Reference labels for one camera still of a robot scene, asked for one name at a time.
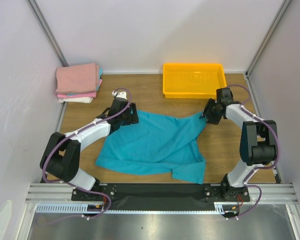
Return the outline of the teal t shirt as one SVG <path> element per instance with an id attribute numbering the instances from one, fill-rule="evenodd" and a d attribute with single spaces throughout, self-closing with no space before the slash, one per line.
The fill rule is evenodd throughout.
<path id="1" fill-rule="evenodd" d="M 170 173 L 176 180 L 202 184 L 206 159 L 198 137 L 207 121 L 201 113 L 178 118 L 138 111 L 139 122 L 106 137 L 96 166 L 131 175 Z"/>

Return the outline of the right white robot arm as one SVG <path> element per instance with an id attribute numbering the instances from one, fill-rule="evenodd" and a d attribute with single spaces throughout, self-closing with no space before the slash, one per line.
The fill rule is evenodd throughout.
<path id="1" fill-rule="evenodd" d="M 220 183 L 219 194 L 223 200 L 237 200 L 258 170 L 277 166 L 281 151 L 276 122 L 264 120 L 247 110 L 243 103 L 234 100 L 229 87 L 216 90 L 216 99 L 208 100 L 200 117 L 213 125 L 218 125 L 221 119 L 228 119 L 241 129 L 240 160 Z"/>

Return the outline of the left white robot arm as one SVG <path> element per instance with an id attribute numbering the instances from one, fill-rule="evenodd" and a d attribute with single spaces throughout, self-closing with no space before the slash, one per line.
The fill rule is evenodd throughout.
<path id="1" fill-rule="evenodd" d="M 62 182 L 80 188 L 89 200 L 100 195 L 100 181 L 80 168 L 81 152 L 94 142 L 113 134 L 122 126 L 139 122 L 137 107 L 126 91 L 114 91 L 110 107 L 91 123 L 68 133 L 54 132 L 40 161 L 42 179 L 50 174 Z"/>

